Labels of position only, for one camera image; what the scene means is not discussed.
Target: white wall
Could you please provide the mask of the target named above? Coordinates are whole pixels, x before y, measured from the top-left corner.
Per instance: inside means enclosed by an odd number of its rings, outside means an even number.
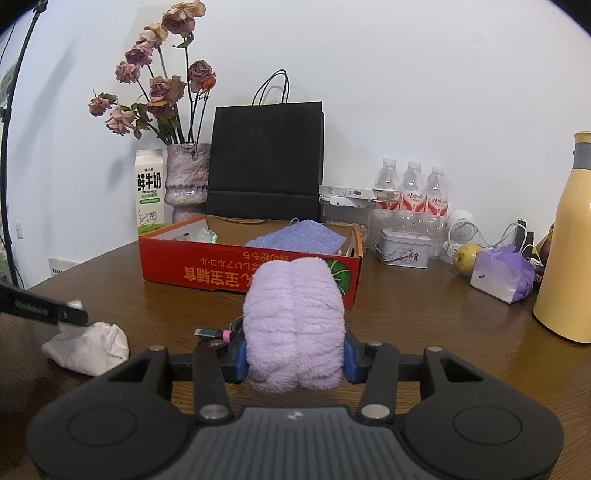
[[[540,0],[206,0],[193,59],[217,72],[216,105],[250,103],[277,68],[291,100],[323,100],[325,182],[371,185],[384,156],[446,168],[452,208],[489,240],[523,217],[542,234],[568,176],[573,133],[591,128],[591,38]],[[92,118],[92,89],[131,103],[113,75],[163,0],[50,0],[18,82],[9,208],[28,286],[47,258],[84,261],[133,241],[132,165],[146,135],[117,137]],[[16,55],[22,20],[0,67]],[[165,44],[169,73],[183,52]],[[24,239],[17,239],[16,222]]]

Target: textured vase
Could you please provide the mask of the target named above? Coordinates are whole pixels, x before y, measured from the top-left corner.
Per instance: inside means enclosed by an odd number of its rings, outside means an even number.
[[[164,201],[173,207],[173,223],[205,213],[210,150],[208,143],[168,146]]]

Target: red cardboard box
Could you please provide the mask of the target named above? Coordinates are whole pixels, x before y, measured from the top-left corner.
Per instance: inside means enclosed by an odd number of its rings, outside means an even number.
[[[246,292],[250,288],[253,273],[264,262],[320,257],[330,267],[343,294],[345,307],[353,307],[363,259],[359,229],[354,226],[326,225],[347,238],[341,247],[341,255],[306,254],[244,246],[248,241],[288,224],[289,222],[280,220],[228,219],[207,215],[146,233],[138,240],[144,278],[201,290]],[[216,232],[217,243],[173,240],[201,228]]]

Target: wall outlet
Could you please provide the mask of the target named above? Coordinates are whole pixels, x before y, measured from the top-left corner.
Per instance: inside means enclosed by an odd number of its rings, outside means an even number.
[[[51,276],[55,277],[57,274],[65,272],[66,270],[75,267],[76,265],[80,265],[77,262],[70,262],[68,260],[60,260],[58,258],[50,258],[49,259],[49,268],[51,269]]]

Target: light stand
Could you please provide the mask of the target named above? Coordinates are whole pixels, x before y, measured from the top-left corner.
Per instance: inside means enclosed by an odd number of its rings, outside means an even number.
[[[2,236],[4,237],[4,248],[8,260],[8,269],[10,272],[10,279],[14,286],[18,287],[17,268],[14,264],[14,256],[12,254],[12,241],[10,239],[10,230],[8,227],[8,204],[7,204],[7,152],[8,152],[8,126],[10,125],[10,118],[12,116],[12,101],[14,100],[14,91],[17,87],[18,72],[21,70],[22,60],[25,56],[25,50],[29,45],[29,40],[33,34],[33,28],[39,16],[47,9],[47,0],[40,0],[34,8],[33,19],[27,31],[27,36],[22,44],[21,52],[14,69],[14,76],[12,83],[8,88],[8,103],[6,108],[0,109],[0,117],[4,128],[2,129],[2,148],[0,150],[0,210],[2,214]]]

